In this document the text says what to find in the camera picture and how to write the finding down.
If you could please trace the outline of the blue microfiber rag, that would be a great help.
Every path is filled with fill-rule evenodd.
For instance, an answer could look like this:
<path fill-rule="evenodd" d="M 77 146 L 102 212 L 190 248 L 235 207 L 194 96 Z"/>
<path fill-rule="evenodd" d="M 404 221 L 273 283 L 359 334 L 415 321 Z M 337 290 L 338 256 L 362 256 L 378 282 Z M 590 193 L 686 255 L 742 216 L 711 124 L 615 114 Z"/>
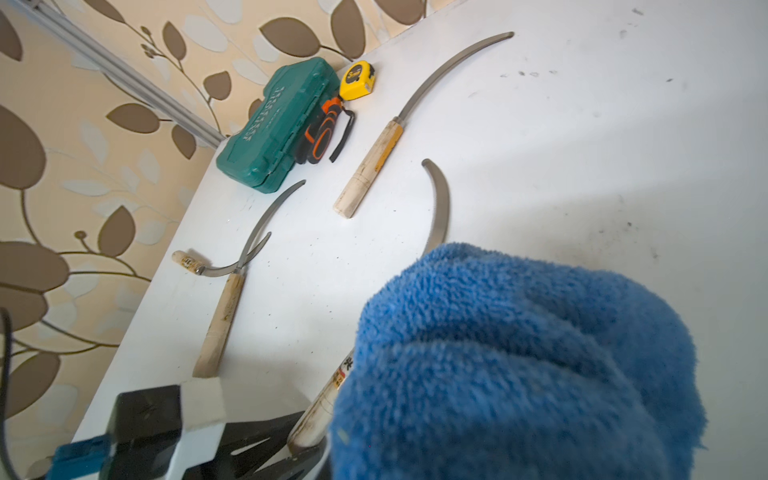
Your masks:
<path fill-rule="evenodd" d="M 365 305 L 336 479 L 687 479 L 705 430 L 679 315 L 610 271 L 441 246 Z"/>

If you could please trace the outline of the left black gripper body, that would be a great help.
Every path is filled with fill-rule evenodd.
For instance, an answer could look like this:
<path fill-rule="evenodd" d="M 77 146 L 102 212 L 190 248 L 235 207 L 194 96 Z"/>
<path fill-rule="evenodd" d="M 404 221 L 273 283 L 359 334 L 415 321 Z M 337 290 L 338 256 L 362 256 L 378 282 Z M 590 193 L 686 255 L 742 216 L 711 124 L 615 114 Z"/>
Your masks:
<path fill-rule="evenodd" d="M 186 470 L 187 479 L 304 479 L 318 464 L 327 441 L 269 462 L 287 446 L 302 412 L 270 420 L 227 423 L 212 460 Z"/>

